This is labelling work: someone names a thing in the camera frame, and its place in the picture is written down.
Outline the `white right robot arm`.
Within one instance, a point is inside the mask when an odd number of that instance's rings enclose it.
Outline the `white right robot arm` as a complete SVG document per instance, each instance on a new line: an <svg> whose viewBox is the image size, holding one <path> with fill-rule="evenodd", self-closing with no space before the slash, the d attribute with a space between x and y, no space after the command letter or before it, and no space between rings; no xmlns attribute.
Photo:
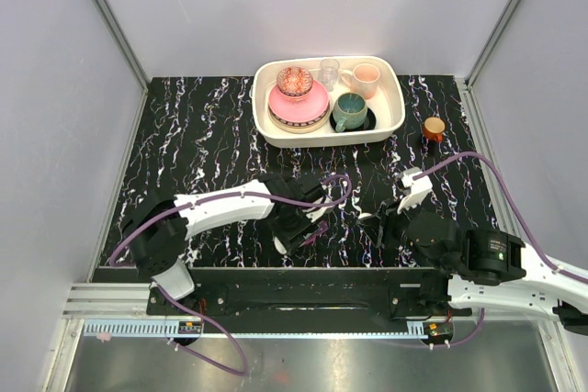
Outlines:
<svg viewBox="0 0 588 392"><path fill-rule="evenodd" d="M435 274L417 292L422 312L443 309L512 310L561 323L569 332L587 332L587 286L541 260L530 244L493 229L462 229L451 218L421 208L401 210L384 203L362 214L358 226L384 249L408 252Z"/></svg>

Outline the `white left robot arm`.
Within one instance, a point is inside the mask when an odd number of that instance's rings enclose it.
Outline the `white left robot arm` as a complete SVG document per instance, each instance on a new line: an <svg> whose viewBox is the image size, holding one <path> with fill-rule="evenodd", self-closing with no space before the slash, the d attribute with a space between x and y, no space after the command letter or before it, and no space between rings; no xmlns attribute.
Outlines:
<svg viewBox="0 0 588 392"><path fill-rule="evenodd" d="M320 219L335 205L329 183L265 174L207 194L152 194L124 221L122 240L108 264L121 265L119 257L127 252L138 276L163 288L174 312L189 314L198 305L197 283L180 255L190 239L233 223L260 221L276 250L287 255L321 234Z"/></svg>

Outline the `white pill bottle blue label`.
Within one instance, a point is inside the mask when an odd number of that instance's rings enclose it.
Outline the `white pill bottle blue label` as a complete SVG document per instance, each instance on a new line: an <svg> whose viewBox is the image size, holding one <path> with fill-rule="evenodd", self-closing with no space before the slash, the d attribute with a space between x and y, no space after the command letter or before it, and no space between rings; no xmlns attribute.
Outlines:
<svg viewBox="0 0 588 392"><path fill-rule="evenodd" d="M283 243L281 242L281 240L278 237L274 237L273 238L273 242L275 245L276 250L282 254L282 255L288 255L288 250L286 249L286 247L283 245Z"/></svg>

